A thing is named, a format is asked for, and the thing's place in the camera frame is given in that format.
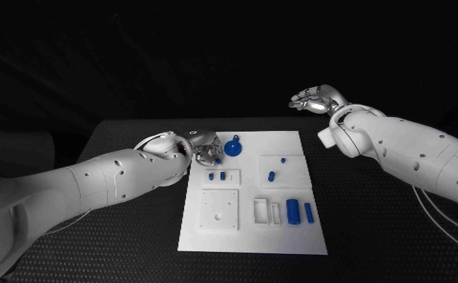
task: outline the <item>cable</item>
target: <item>cable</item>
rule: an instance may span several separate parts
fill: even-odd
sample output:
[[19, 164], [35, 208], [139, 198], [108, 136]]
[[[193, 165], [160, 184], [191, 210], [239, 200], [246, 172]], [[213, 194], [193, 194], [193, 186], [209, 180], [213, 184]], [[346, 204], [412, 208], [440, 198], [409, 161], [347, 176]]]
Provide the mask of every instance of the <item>cable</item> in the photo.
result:
[[433, 206], [434, 206], [437, 212], [438, 212], [438, 213], [443, 215], [443, 217], [458, 227], [458, 222], [456, 222], [456, 221], [443, 213], [443, 210], [441, 210], [441, 209], [437, 207], [437, 205], [434, 204], [433, 199], [430, 198], [430, 196], [428, 196], [428, 194], [427, 194], [427, 192], [425, 192], [424, 189], [422, 189], [422, 192], [424, 192], [424, 195], [425, 195], [425, 197], [427, 197], [430, 203], [433, 204]]
[[61, 229], [56, 230], [56, 231], [51, 231], [51, 232], [47, 232], [44, 235], [51, 235], [53, 233], [57, 233], [58, 231], [64, 230], [66, 228], [69, 228], [71, 225], [74, 225], [84, 217], [86, 215], [92, 212], [92, 210], [89, 210], [87, 213], [84, 213], [84, 215], [70, 224], [67, 225], [66, 227], [63, 227]]
[[149, 138], [147, 138], [134, 149], [139, 149], [139, 147], [142, 146], [142, 144], [145, 144], [147, 142], [149, 142], [154, 138], [158, 138], [160, 136], [162, 136], [164, 134], [167, 134], [167, 132], [162, 132], [160, 134], [157, 134], [155, 136], [151, 136]]
[[421, 197], [418, 196], [418, 190], [415, 189], [415, 186], [412, 185], [414, 188], [414, 192], [415, 192], [415, 196], [418, 197], [418, 202], [421, 203], [425, 213], [430, 216], [430, 219], [433, 220], [433, 222], [437, 224], [438, 228], [443, 230], [444, 234], [447, 234], [447, 236], [450, 236], [450, 238], [456, 241], [456, 243], [458, 243], [458, 240], [454, 238], [454, 236], [447, 232], [447, 230], [441, 227], [441, 225], [438, 224], [437, 220], [434, 220], [433, 215], [430, 214], [427, 207], [422, 203]]

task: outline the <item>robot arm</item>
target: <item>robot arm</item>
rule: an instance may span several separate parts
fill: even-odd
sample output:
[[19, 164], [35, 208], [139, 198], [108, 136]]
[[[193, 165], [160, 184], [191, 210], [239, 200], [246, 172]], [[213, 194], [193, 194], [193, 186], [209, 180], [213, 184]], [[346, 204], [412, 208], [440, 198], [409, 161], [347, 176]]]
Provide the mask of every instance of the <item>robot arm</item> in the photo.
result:
[[298, 110], [331, 115], [320, 133], [327, 148], [337, 145], [349, 157], [376, 159], [383, 170], [411, 185], [458, 202], [458, 139], [434, 128], [362, 104], [350, 104], [329, 85], [292, 97]]
[[0, 179], [0, 277], [61, 222], [173, 185], [187, 174], [193, 154], [201, 165], [216, 164], [217, 134], [193, 131], [186, 136], [165, 132], [135, 149], [41, 174]]

